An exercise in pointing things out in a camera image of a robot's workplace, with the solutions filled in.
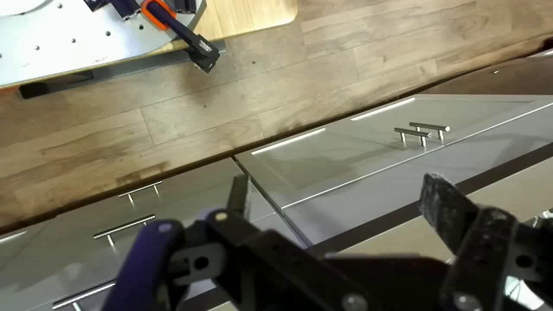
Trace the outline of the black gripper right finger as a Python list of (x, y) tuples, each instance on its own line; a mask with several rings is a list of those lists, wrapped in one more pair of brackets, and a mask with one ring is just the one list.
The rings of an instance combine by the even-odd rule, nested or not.
[(420, 214), (451, 252), (456, 252), (478, 207), (446, 178), (427, 173), (420, 190)]

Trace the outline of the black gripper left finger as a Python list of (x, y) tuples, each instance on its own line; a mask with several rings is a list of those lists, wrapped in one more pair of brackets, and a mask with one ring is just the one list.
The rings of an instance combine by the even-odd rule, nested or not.
[(249, 176), (236, 175), (231, 181), (231, 188), (226, 200), (226, 211), (236, 216), (247, 216), (247, 199), (249, 199)]

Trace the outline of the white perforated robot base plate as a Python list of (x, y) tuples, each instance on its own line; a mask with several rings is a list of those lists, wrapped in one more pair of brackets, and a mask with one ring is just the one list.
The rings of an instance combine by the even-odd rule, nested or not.
[[(188, 26), (195, 14), (178, 14)], [(112, 5), (83, 0), (0, 0), (0, 86), (29, 83), (147, 55), (178, 36), (141, 14), (121, 19)]]

